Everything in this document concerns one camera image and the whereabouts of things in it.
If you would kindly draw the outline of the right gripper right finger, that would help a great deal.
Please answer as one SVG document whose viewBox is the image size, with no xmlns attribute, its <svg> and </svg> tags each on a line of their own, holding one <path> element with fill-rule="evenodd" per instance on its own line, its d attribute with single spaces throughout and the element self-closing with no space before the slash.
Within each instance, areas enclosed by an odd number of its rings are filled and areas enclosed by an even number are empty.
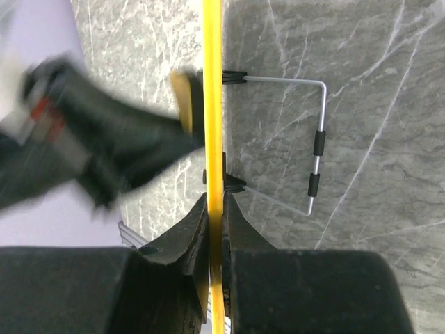
<svg viewBox="0 0 445 334">
<path fill-rule="evenodd" d="M 377 253 L 282 250 L 225 196 L 225 310 L 233 333 L 412 333 L 396 277 Z"/>
</svg>

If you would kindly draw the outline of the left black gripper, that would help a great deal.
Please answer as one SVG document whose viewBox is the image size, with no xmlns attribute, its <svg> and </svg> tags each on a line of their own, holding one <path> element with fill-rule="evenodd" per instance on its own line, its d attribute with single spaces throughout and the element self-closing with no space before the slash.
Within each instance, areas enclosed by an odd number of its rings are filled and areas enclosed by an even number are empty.
<svg viewBox="0 0 445 334">
<path fill-rule="evenodd" d="M 70 181 L 110 207 L 204 145 L 179 118 L 111 97 L 66 58 L 1 62 L 2 209 Z"/>
</svg>

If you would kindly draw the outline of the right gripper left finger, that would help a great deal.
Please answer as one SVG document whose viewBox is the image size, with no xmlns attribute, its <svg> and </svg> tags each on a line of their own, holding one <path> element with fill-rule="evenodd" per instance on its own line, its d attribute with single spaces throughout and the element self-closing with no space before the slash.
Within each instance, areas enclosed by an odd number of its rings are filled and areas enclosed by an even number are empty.
<svg viewBox="0 0 445 334">
<path fill-rule="evenodd" d="M 1 249 L 2 333 L 199 333 L 207 199 L 140 248 Z"/>
</svg>

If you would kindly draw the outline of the yellow bone-shaped eraser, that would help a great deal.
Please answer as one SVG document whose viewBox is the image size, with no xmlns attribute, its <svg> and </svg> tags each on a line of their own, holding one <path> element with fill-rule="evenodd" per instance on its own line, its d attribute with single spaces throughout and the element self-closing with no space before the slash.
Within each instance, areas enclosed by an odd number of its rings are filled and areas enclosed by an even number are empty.
<svg viewBox="0 0 445 334">
<path fill-rule="evenodd" d="M 185 132 L 204 135 L 204 94 L 199 77 L 189 71 L 174 70 L 170 84 L 179 109 L 179 120 Z"/>
</svg>

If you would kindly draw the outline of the yellow framed whiteboard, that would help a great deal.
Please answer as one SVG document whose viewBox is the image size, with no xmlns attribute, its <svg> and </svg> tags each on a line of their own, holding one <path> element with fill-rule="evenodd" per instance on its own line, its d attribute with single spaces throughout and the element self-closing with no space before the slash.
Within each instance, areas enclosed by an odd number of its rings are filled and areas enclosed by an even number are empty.
<svg viewBox="0 0 445 334">
<path fill-rule="evenodd" d="M 225 309 L 222 286 L 222 219 L 224 205 L 222 2 L 203 1 L 202 20 L 211 324 L 213 333 L 224 333 Z"/>
</svg>

